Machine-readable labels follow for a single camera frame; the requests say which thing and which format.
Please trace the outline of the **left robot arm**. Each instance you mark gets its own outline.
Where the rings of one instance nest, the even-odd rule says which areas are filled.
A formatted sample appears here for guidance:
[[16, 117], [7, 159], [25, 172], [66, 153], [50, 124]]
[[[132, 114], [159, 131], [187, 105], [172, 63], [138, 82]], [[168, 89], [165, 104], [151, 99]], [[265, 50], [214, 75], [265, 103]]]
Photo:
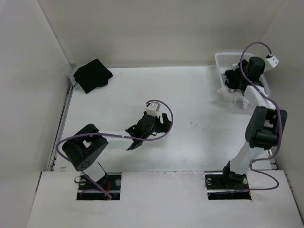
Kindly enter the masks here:
[[168, 133], [171, 127], [172, 121], [166, 113], [152, 116], [144, 112], [137, 124], [122, 132], [100, 133], [91, 123], [67, 140], [62, 150], [75, 170], [87, 175], [91, 185], [99, 190], [105, 187], [107, 179], [97, 161], [104, 150], [135, 150], [150, 136]]

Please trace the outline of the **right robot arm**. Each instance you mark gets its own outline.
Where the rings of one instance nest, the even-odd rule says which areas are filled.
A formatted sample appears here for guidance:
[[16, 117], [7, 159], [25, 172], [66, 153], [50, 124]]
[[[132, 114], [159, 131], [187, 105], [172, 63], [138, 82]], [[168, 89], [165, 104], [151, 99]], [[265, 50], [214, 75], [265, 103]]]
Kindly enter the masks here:
[[287, 112], [270, 99], [260, 84], [260, 76], [265, 69], [265, 61], [260, 57], [242, 59], [237, 69], [242, 78], [243, 97], [254, 108], [245, 131], [245, 142], [238, 154], [223, 168], [221, 184], [228, 189], [236, 189], [244, 184], [247, 171], [253, 163], [260, 161], [260, 154], [272, 147], [280, 148]]

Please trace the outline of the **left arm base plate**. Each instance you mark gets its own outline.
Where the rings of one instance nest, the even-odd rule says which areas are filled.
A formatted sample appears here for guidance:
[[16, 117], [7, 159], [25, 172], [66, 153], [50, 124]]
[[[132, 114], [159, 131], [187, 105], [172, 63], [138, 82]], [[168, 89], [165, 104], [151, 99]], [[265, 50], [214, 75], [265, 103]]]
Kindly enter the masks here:
[[74, 183], [77, 184], [77, 200], [119, 200], [122, 185], [121, 173], [108, 173], [96, 183], [103, 188], [111, 197], [104, 194], [84, 174], [76, 176]]

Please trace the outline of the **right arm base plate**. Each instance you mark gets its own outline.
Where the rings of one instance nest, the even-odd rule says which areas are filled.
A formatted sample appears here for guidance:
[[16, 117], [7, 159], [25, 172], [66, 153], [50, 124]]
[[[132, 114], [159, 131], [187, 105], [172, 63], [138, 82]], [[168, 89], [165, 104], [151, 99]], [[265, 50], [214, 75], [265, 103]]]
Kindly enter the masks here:
[[205, 187], [209, 200], [252, 200], [247, 179], [225, 182], [222, 174], [207, 173]]

